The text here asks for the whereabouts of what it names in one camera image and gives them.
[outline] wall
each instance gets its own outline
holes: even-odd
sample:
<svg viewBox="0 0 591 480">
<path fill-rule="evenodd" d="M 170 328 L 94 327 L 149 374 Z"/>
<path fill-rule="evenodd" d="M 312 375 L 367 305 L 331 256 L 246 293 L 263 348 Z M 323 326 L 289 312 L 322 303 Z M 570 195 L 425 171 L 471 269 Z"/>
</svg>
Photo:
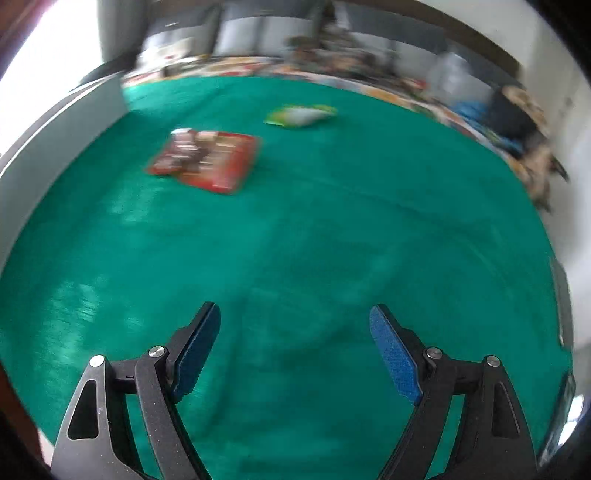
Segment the wall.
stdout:
<svg viewBox="0 0 591 480">
<path fill-rule="evenodd" d="M 541 17 L 525 0 L 418 0 L 478 30 L 525 68 L 530 64 Z"/>
<path fill-rule="evenodd" d="M 96 0 L 57 2 L 0 80 L 0 152 L 100 63 Z"/>
<path fill-rule="evenodd" d="M 544 21 L 538 26 L 530 63 L 521 80 L 544 109 L 550 131 L 560 130 L 582 75 L 568 49 Z"/>
<path fill-rule="evenodd" d="M 21 229 L 56 178 L 127 113 L 118 76 L 85 85 L 64 101 L 0 157 L 0 274 Z"/>
<path fill-rule="evenodd" d="M 553 178 L 553 213 L 542 215 L 569 279 L 576 348 L 591 342 L 591 87 L 578 75 L 573 107 L 554 138 L 555 154 L 569 172 L 570 183 Z"/>
</svg>

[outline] red snack box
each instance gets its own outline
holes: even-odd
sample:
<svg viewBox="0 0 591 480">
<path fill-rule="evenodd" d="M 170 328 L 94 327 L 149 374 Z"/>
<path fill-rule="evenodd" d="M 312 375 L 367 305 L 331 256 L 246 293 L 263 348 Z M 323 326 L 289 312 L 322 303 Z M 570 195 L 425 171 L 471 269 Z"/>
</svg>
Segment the red snack box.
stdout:
<svg viewBox="0 0 591 480">
<path fill-rule="evenodd" d="M 228 132 L 178 129 L 147 168 L 153 175 L 174 175 L 187 185 L 232 193 L 248 175 L 258 139 Z"/>
</svg>

